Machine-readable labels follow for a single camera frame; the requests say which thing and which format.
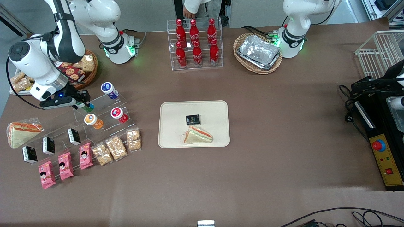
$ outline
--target foil container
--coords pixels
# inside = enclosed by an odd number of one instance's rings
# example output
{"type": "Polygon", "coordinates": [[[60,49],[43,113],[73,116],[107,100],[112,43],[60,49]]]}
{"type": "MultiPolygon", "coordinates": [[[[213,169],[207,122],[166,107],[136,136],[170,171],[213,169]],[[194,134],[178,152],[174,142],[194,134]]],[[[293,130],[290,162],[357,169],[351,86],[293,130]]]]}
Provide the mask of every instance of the foil container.
{"type": "Polygon", "coordinates": [[[260,69],[269,70],[279,58],[280,49],[258,36],[248,36],[237,53],[260,69]]]}

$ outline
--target coca-cola bottle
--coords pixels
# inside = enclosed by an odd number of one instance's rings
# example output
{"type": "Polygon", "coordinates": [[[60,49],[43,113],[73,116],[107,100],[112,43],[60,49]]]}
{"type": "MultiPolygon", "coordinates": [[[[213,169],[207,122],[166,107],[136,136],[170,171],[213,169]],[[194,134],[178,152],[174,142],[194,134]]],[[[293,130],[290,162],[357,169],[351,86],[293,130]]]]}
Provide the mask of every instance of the coca-cola bottle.
{"type": "Polygon", "coordinates": [[[177,42],[177,50],[175,51],[175,54],[177,55],[177,60],[179,67],[181,69],[187,67],[187,60],[185,59],[185,51],[182,49],[181,42],[177,42]]]}
{"type": "Polygon", "coordinates": [[[186,48],[186,47],[187,47],[187,38],[186,38],[186,36],[185,36],[185,30],[184,30],[184,28],[182,27],[182,21],[181,21],[181,19],[177,19],[177,29],[176,29],[176,32],[177,32],[177,39],[178,39],[178,42],[181,43],[181,47],[182,47],[182,48],[186,48]]]}
{"type": "Polygon", "coordinates": [[[199,41],[199,30],[196,27],[196,20],[191,19],[191,29],[189,30],[189,36],[191,37],[191,44],[193,45],[195,41],[199,41]]]}
{"type": "Polygon", "coordinates": [[[210,43],[213,39],[216,39],[216,27],[215,27],[215,19],[209,19],[209,27],[208,27],[208,46],[210,47],[210,43]]]}
{"type": "Polygon", "coordinates": [[[210,47],[210,64],[215,66],[219,63],[219,47],[217,47],[217,40],[212,39],[212,46],[210,47]]]}
{"type": "Polygon", "coordinates": [[[199,40],[195,40],[193,42],[194,45],[194,50],[192,51],[194,55],[194,64],[195,67],[201,67],[202,66],[202,50],[199,47],[199,40]]]}

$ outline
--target acrylic bottle rack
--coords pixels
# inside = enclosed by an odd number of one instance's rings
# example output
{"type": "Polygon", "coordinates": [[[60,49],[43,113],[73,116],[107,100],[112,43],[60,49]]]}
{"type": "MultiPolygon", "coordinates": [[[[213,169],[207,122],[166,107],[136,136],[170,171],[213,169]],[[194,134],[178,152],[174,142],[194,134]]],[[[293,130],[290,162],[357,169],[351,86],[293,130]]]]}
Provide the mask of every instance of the acrylic bottle rack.
{"type": "MultiPolygon", "coordinates": [[[[219,68],[223,67],[223,33],[222,33],[222,23],[220,18],[215,20],[216,27],[216,39],[217,39],[217,47],[219,48],[219,63],[215,66],[210,64],[210,48],[208,46],[208,27],[209,27],[209,18],[200,18],[196,19],[196,27],[199,30],[199,41],[200,48],[202,50],[202,66],[195,67],[194,65],[194,57],[192,54],[192,45],[191,39],[189,37],[189,29],[191,28],[190,20],[182,20],[182,26],[185,30],[185,36],[187,38],[187,47],[184,49],[185,57],[187,60],[187,67],[184,69],[200,69],[200,68],[219,68]]],[[[173,71],[175,70],[184,70],[179,67],[177,61],[177,55],[175,51],[177,50],[177,24],[176,21],[167,21],[167,34],[168,34],[168,48],[170,50],[170,58],[171,58],[171,68],[173,71]]]]}
{"type": "MultiPolygon", "coordinates": [[[[104,122],[101,129],[95,129],[84,123],[84,117],[88,114],[83,109],[72,109],[64,114],[52,118],[46,122],[41,123],[44,131],[28,141],[24,146],[35,148],[38,162],[32,166],[38,167],[39,165],[51,161],[53,165],[53,172],[55,173],[56,180],[59,177],[59,164],[58,156],[70,151],[72,157],[73,170],[80,168],[80,156],[78,149],[81,145],[91,142],[91,146],[102,142],[112,135],[117,135],[124,142],[127,148],[126,129],[134,127],[135,123],[131,119],[128,110],[125,106],[127,101],[120,94],[117,99],[110,99],[108,95],[103,95],[91,101],[94,104],[94,109],[90,112],[95,114],[98,119],[104,122]],[[123,112],[128,115],[128,120],[125,123],[120,123],[117,119],[111,117],[110,112],[113,108],[120,107],[123,112]],[[76,146],[70,143],[67,130],[72,128],[77,130],[80,135],[81,145],[76,146]],[[50,137],[55,141],[55,154],[47,155],[42,152],[42,138],[50,137]]],[[[93,156],[94,164],[97,163],[96,158],[93,156]]]]}

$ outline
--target hand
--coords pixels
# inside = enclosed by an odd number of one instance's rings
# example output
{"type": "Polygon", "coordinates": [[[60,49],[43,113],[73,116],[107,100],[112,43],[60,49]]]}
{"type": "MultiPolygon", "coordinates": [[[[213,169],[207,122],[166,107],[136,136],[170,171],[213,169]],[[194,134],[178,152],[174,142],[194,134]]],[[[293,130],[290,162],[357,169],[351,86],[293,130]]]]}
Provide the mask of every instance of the hand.
{"type": "Polygon", "coordinates": [[[195,14],[190,13],[190,12],[187,10],[187,8],[185,8],[185,6],[184,6],[183,15],[184,15],[184,17],[186,17],[186,18],[195,18],[195,14]]]}

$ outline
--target table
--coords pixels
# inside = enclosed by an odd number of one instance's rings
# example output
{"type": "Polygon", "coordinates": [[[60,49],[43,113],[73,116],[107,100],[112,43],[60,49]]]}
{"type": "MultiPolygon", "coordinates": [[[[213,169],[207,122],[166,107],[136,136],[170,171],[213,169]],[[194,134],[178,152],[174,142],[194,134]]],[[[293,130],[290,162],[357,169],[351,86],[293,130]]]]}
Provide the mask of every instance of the table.
{"type": "MultiPolygon", "coordinates": [[[[102,95],[105,81],[114,84],[141,128],[143,150],[43,190],[37,168],[0,137],[0,225],[195,226],[213,219],[218,227],[280,226],[338,206],[403,217],[404,192],[384,191],[368,143],[344,122],[345,98],[338,91],[362,76],[354,51],[385,29],[385,20],[312,26],[299,55],[267,76],[234,58],[232,44],[243,29],[223,30],[223,69],[200,71],[171,71],[164,32],[149,33],[139,57],[124,65],[109,61],[95,36],[83,36],[100,65],[90,94],[102,95]],[[198,100],[228,103],[230,144],[160,148],[160,105],[198,100]]],[[[10,96],[0,126],[67,110],[40,111],[10,96]]],[[[356,225],[346,210],[313,218],[356,225]]]]}

